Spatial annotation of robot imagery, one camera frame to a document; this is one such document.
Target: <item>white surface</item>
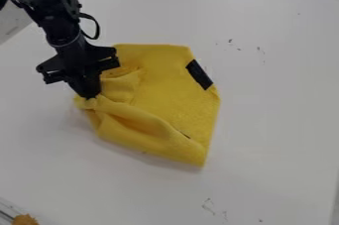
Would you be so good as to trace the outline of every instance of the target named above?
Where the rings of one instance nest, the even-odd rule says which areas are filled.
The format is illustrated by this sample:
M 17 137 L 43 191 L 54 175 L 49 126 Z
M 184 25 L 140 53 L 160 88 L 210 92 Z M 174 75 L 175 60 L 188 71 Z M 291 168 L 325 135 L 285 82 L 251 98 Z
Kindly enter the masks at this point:
M 0 45 L 32 23 L 25 11 L 7 2 L 0 11 Z
M 207 165 L 97 140 L 67 86 L 35 73 L 54 52 L 31 25 L 0 49 L 0 196 L 48 224 L 330 223 L 338 0 L 81 2 L 98 44 L 188 45 L 207 67 L 223 98 Z

